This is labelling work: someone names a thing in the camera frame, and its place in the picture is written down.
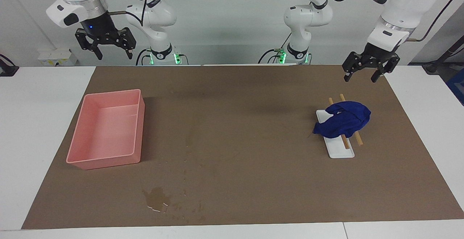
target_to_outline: brown paper mat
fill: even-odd
[[[464,218],[372,72],[345,83],[340,66],[98,67],[86,93],[142,91],[141,162],[68,165],[78,108],[23,229]],[[355,158],[337,160],[308,135],[315,111],[340,93],[372,116],[365,145],[352,141]]]

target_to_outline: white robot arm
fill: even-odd
[[[126,11],[141,17],[144,0],[127,7]],[[127,16],[130,24],[140,29],[150,42],[150,55],[157,64],[179,63],[175,46],[171,44],[163,27],[172,26],[177,20],[174,9],[164,0],[147,0],[143,24],[133,16]]]
[[[292,6],[285,10],[284,21],[291,29],[290,43],[286,47],[287,60],[303,63],[311,41],[309,27],[324,26],[333,17],[328,0],[309,0],[308,5]]]
[[[383,75],[391,73],[399,61],[395,51],[411,36],[426,13],[436,0],[374,0],[384,5],[376,26],[369,35],[363,53],[351,52],[343,62],[346,73],[344,79],[349,81],[354,72],[365,67],[376,68],[372,82]]]
[[[46,12],[62,28],[80,22],[83,29],[77,29],[76,39],[82,49],[94,52],[98,59],[103,57],[98,44],[118,46],[126,51],[129,59],[132,58],[136,40],[129,28],[116,29],[105,0],[56,0]]]

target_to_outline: pink plastic bin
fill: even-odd
[[[140,162],[144,112],[139,89],[87,94],[66,162],[82,169]]]

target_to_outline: stain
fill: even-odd
[[[153,211],[166,212],[170,204],[170,199],[163,192],[162,188],[153,188],[150,193],[142,190],[145,196],[146,206]]]

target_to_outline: chopsticks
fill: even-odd
[[[340,99],[341,101],[346,101],[345,96],[343,94],[340,94]],[[356,142],[358,142],[358,145],[364,145],[363,140],[361,139],[361,135],[359,135],[359,131],[355,132],[355,138]]]
[[[340,94],[340,99],[341,101],[346,101],[345,96],[343,94]],[[330,105],[333,105],[334,100],[332,98],[328,98],[328,103]],[[363,140],[361,139],[361,135],[359,135],[359,131],[356,131],[354,135],[355,135],[356,142],[358,143],[358,145],[363,145],[364,143],[363,143]],[[348,140],[345,134],[341,135],[341,139],[343,140],[343,145],[345,145],[345,149],[349,149]]]
[[[328,103],[330,105],[333,105],[334,104],[334,100],[332,98],[328,98]],[[347,137],[345,136],[345,134],[342,134],[341,135],[341,139],[343,140],[343,145],[345,145],[345,149],[349,149],[349,144],[348,144],[348,140],[347,140]]]

